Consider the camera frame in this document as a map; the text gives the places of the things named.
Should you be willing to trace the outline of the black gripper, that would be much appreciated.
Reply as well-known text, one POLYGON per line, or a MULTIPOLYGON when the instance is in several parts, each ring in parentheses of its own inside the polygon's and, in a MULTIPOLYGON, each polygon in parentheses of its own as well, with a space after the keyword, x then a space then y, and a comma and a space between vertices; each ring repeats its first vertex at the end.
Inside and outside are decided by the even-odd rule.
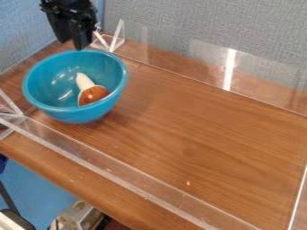
POLYGON ((75 48, 81 50, 92 42, 97 21, 93 3, 89 0, 41 0, 40 7, 57 40, 64 43, 72 36, 75 48))

